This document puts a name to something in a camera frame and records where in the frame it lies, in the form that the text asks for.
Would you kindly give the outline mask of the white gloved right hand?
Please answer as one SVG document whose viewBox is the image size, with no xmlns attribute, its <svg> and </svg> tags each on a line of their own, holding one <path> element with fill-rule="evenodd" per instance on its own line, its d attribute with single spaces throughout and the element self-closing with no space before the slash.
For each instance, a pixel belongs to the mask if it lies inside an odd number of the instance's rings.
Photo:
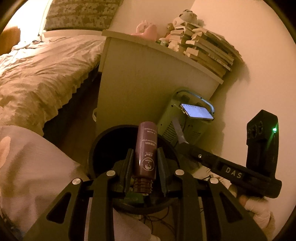
<svg viewBox="0 0 296 241">
<path fill-rule="evenodd" d="M 243 194 L 239 195 L 238 188 L 233 184 L 229 186 L 228 190 L 247 211 L 253 214 L 253 220 L 261 229 L 267 228 L 271 220 L 268 200 L 259 197 L 247 197 Z"/>
</svg>

